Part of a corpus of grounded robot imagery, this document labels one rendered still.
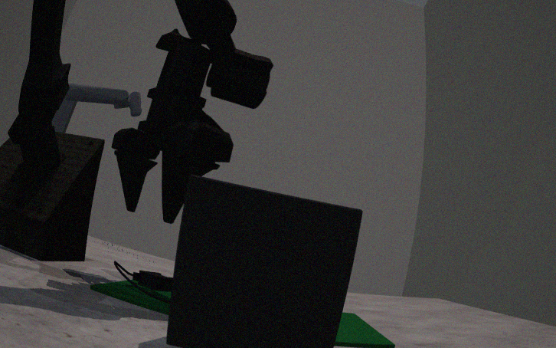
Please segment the green circuit board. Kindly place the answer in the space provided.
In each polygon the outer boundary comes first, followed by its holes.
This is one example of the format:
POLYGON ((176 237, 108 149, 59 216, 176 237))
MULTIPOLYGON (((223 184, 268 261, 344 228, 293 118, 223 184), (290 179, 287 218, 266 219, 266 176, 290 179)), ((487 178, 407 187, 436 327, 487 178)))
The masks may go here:
MULTIPOLYGON (((171 299, 171 291, 155 291, 131 280, 143 290, 165 300, 171 299)), ((170 304, 141 292, 128 281, 92 284, 90 289, 137 306, 169 315, 170 304)), ((334 346, 359 348, 395 348, 394 343, 382 336, 363 319, 352 313, 342 313, 334 346)))

